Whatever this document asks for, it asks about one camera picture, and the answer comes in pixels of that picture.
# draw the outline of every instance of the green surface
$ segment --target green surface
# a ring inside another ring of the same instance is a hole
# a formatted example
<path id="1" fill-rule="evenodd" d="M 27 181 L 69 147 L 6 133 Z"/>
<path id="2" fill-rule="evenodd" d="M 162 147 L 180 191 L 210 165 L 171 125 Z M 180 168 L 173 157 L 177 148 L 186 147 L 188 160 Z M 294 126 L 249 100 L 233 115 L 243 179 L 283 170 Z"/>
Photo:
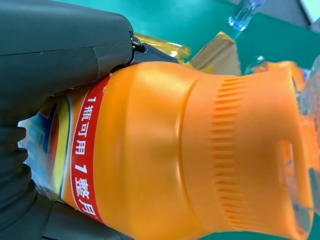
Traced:
<path id="1" fill-rule="evenodd" d="M 192 54 L 223 31 L 235 39 L 242 71 L 255 56 L 268 61 L 291 60 L 310 68 L 320 54 L 320 34 L 257 14 L 241 33 L 228 24 L 235 6 L 223 0 L 60 0 L 125 15 L 136 32 L 190 46 Z M 203 240 L 281 240 L 251 232 L 215 233 Z M 309 240 L 320 239 L 316 217 Z"/>

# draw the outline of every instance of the product label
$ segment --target product label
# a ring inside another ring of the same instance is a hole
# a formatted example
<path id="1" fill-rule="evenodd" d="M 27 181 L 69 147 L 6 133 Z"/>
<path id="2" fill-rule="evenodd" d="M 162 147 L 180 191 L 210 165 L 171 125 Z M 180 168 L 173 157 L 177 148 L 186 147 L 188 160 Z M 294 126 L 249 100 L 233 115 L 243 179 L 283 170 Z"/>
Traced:
<path id="1" fill-rule="evenodd" d="M 95 196 L 94 155 L 109 79 L 49 99 L 37 115 L 19 123 L 26 136 L 18 145 L 27 149 L 25 163 L 38 192 L 103 223 Z"/>
<path id="2" fill-rule="evenodd" d="M 94 147 L 103 82 L 94 85 L 83 101 L 76 122 L 70 161 L 72 191 L 78 209 L 103 222 L 97 206 L 94 183 Z"/>

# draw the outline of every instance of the brown cardboard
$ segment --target brown cardboard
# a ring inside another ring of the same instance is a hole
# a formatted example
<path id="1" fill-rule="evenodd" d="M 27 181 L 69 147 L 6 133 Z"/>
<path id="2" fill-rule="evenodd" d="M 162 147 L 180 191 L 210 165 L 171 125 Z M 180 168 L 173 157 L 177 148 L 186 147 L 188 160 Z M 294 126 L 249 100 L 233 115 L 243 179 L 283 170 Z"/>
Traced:
<path id="1" fill-rule="evenodd" d="M 242 75 L 237 45 L 222 31 L 198 52 L 190 63 L 197 70 L 213 66 L 212 74 Z"/>

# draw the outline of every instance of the ribbed grip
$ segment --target ribbed grip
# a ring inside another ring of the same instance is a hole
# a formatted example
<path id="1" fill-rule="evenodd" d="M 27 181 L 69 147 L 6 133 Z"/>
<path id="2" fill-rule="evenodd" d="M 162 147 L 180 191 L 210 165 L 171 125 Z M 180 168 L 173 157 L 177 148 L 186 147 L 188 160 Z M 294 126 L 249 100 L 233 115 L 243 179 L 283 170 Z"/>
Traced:
<path id="1" fill-rule="evenodd" d="M 230 227 L 235 231 L 263 232 L 243 195 L 235 165 L 235 125 L 247 89 L 245 79 L 231 78 L 223 81 L 217 90 L 211 138 L 214 180 L 223 214 Z"/>

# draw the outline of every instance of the plastic packaging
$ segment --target plastic packaging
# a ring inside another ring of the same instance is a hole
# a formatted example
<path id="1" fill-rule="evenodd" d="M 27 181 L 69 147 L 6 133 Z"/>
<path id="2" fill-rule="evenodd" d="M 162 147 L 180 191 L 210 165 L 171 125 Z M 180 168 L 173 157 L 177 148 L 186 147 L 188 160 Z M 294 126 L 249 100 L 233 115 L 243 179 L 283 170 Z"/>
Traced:
<path id="1" fill-rule="evenodd" d="M 315 144 L 311 143 L 316 160 L 309 168 L 309 176 L 313 198 L 312 209 L 320 215 L 320 55 L 314 61 L 306 86 L 298 92 L 298 96 L 300 113 L 311 118 L 316 136 L 313 138 Z"/>
<path id="2" fill-rule="evenodd" d="M 19 145 L 39 191 L 134 239 L 305 240 L 318 159 L 297 97 L 288 67 L 238 77 L 143 62 L 49 99 L 20 123 Z"/>
<path id="3" fill-rule="evenodd" d="M 135 33 L 134 35 L 139 38 L 141 43 L 146 43 L 160 51 L 162 51 L 165 54 L 168 54 L 169 56 L 176 58 L 180 64 L 183 63 L 184 59 L 187 59 L 191 55 L 191 48 L 189 48 L 189 46 L 166 41 L 141 33 Z"/>

